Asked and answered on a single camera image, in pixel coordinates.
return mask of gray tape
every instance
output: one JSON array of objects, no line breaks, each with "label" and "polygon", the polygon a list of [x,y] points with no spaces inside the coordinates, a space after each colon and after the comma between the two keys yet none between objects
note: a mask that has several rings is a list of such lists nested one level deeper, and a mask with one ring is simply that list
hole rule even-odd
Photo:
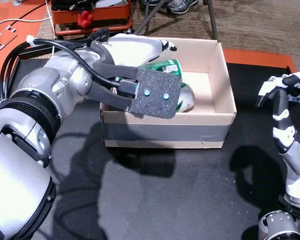
[{"label": "gray tape", "polygon": [[103,123],[105,140],[223,142],[231,125],[154,125]]}]

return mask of white cable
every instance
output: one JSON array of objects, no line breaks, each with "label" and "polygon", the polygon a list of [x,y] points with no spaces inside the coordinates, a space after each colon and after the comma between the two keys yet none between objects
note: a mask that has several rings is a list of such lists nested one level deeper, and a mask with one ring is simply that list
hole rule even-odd
[{"label": "white cable", "polygon": [[9,21],[19,21],[19,22],[26,22],[26,23],[37,23],[37,22],[43,22],[43,21],[47,21],[49,20],[49,17],[45,18],[45,19],[40,19],[40,20],[25,20],[25,19],[19,19],[19,18],[9,18],[9,19],[5,19],[0,21],[0,24],[4,23],[4,22],[9,22]]},{"label": "white cable", "polygon": [[[55,39],[55,26],[54,26],[54,22],[52,21],[52,16],[50,14],[50,11],[49,11],[49,7],[48,7],[48,1],[45,0],[45,6],[46,6],[46,11],[48,12],[48,15],[49,15],[49,19],[50,19],[50,23],[51,23],[51,26],[52,26],[52,32],[53,32],[53,39]],[[55,46],[52,46],[52,53],[51,55],[53,56],[55,53]]]},{"label": "white cable", "polygon": [[30,44],[31,47],[36,47],[37,45],[34,44],[34,40],[37,39],[36,37],[32,36],[32,35],[28,35],[25,38],[25,41]]}]

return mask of green soda can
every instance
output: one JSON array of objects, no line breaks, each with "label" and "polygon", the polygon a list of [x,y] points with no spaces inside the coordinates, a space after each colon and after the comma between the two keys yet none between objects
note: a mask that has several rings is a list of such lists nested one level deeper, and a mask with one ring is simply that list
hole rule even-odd
[{"label": "green soda can", "polygon": [[182,113],[186,110],[191,109],[195,105],[195,94],[191,87],[186,84],[182,83],[180,96],[178,100],[178,105],[176,106],[176,112]]},{"label": "green soda can", "polygon": [[147,65],[142,65],[140,68],[160,71],[164,73],[171,73],[182,78],[182,70],[177,59],[168,59],[165,61],[158,61]]}]

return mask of orange mat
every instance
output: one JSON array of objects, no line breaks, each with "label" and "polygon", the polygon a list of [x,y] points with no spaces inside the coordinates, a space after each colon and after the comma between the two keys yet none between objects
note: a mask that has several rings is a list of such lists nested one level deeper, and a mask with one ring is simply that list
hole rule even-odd
[{"label": "orange mat", "polygon": [[[13,6],[12,2],[0,3],[0,21],[4,19],[18,19],[25,13],[31,11],[35,7],[43,4],[44,0],[24,0],[19,6]],[[25,16],[23,19],[26,20],[40,20],[43,19],[46,14],[46,6],[42,6],[35,11],[31,12],[29,15]],[[4,30],[13,21],[7,21],[0,24],[0,32]],[[41,22],[16,22],[12,28],[15,28],[15,34],[17,37],[14,38],[10,43],[8,43],[2,50],[0,50],[0,71],[3,62],[5,61],[7,55],[14,49],[17,45],[25,42],[27,35],[36,36],[38,34]]]},{"label": "orange mat", "polygon": [[225,61],[229,64],[247,64],[276,68],[290,67],[292,73],[296,72],[291,57],[265,51],[249,51],[238,49],[223,49]]}]

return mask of black foam pad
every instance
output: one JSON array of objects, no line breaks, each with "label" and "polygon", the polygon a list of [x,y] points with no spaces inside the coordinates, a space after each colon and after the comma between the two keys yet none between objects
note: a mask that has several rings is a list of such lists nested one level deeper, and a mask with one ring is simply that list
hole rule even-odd
[{"label": "black foam pad", "polygon": [[164,119],[170,119],[176,114],[182,84],[179,76],[138,68],[136,79],[139,82],[138,91],[129,112]]}]

